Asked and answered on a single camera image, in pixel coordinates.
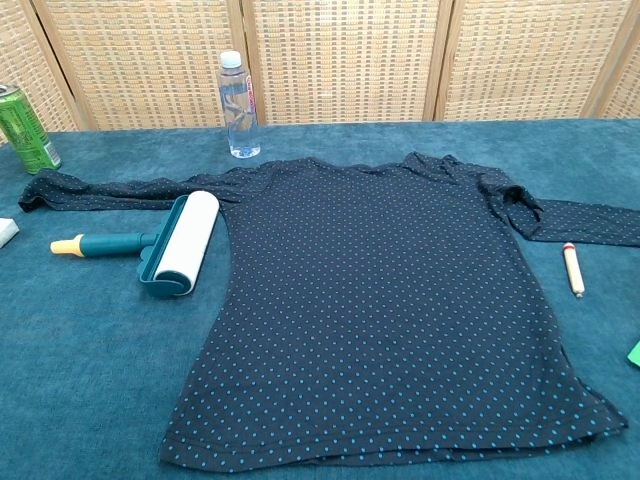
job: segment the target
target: plastic bottle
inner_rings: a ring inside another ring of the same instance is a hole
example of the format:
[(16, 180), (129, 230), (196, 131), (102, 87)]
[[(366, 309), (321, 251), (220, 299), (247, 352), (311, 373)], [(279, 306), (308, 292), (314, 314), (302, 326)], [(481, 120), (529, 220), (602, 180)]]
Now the plastic bottle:
[(227, 125), (229, 150), (237, 158), (249, 158), (260, 153), (256, 103), (251, 75), (242, 66), (240, 52), (220, 54), (222, 68), (218, 71), (220, 100)]

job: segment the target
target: teal table surface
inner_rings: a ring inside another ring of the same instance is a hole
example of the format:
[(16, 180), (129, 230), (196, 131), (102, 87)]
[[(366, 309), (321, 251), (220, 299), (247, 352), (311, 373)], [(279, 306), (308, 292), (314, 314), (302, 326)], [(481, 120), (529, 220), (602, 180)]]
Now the teal table surface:
[[(233, 158), (223, 129), (53, 133), (60, 172), (89, 183), (184, 180), (237, 166), (317, 157), (338, 165), (401, 162), (418, 151), (503, 169), (536, 197), (640, 209), (640, 120), (547, 120), (270, 126), (262, 153)], [(0, 148), (0, 217), (20, 233), (0, 249), (0, 478), (214, 478), (159, 462), (189, 368), (224, 301), (226, 225), (216, 224), (195, 290), (150, 297), (136, 255), (54, 256), (77, 233), (153, 230), (164, 211), (23, 212), (32, 176)], [(640, 475), (640, 249), (578, 245), (586, 294), (568, 285), (562, 244), (519, 239), (556, 313), (580, 378), (629, 428), (552, 455), (388, 467), (284, 466), (251, 479), (631, 479)]]

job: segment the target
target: woven rattan panel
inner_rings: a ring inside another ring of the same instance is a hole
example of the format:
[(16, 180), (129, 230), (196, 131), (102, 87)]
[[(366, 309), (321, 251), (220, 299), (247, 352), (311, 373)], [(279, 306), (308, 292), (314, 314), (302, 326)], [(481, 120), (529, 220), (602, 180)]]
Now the woven rattan panel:
[(222, 125), (226, 0), (46, 0), (98, 129)]
[(0, 2), (0, 65), (0, 83), (24, 89), (46, 130), (77, 129), (18, 0)]
[(605, 117), (640, 117), (640, 44), (616, 85)]
[(466, 0), (444, 119), (579, 116), (629, 3)]
[(422, 119), (437, 1), (253, 5), (267, 123)]

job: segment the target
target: green can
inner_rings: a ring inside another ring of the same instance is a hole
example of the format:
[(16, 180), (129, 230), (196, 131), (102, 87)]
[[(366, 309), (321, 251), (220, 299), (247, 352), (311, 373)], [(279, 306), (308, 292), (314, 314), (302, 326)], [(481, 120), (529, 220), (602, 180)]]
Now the green can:
[(20, 87), (0, 84), (0, 128), (28, 173), (60, 168), (60, 156)]

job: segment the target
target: long-sleeve shirt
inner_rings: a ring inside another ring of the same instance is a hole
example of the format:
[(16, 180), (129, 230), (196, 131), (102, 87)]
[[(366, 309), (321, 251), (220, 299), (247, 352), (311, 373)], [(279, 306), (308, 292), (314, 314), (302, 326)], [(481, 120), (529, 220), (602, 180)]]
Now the long-sleeve shirt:
[(573, 370), (514, 230), (640, 246), (640, 212), (536, 199), (501, 170), (418, 153), (184, 182), (43, 172), (20, 204), (165, 209), (194, 190), (220, 201), (232, 272), (163, 460), (220, 472), (476, 460), (626, 427)]

